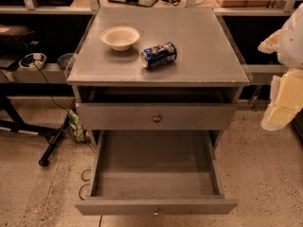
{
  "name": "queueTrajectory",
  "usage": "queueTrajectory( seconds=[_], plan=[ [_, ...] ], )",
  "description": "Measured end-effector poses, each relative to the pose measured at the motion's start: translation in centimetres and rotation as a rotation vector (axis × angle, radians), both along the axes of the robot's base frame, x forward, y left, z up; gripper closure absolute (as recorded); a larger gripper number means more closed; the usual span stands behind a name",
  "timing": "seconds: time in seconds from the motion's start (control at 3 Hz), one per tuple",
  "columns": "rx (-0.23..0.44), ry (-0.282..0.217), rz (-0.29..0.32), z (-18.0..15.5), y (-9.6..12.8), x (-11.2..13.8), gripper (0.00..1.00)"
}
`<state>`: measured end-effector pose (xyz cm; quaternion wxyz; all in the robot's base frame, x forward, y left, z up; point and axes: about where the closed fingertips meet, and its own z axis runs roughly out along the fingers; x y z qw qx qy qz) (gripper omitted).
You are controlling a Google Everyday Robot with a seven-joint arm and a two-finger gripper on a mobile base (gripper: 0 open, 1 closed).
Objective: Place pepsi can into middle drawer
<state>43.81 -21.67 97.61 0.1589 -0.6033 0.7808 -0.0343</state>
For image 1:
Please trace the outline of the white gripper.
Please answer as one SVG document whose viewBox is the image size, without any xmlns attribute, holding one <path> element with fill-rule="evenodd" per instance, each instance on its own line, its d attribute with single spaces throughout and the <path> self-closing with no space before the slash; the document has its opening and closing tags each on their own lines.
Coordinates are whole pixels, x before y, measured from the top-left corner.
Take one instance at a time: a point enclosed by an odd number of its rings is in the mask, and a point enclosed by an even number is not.
<svg viewBox="0 0 303 227">
<path fill-rule="evenodd" d="M 290 69 L 282 77 L 273 76 L 270 103 L 261 120 L 267 131 L 285 128 L 303 109 L 303 4 L 258 46 L 266 54 L 277 52 L 278 61 Z"/>
</svg>

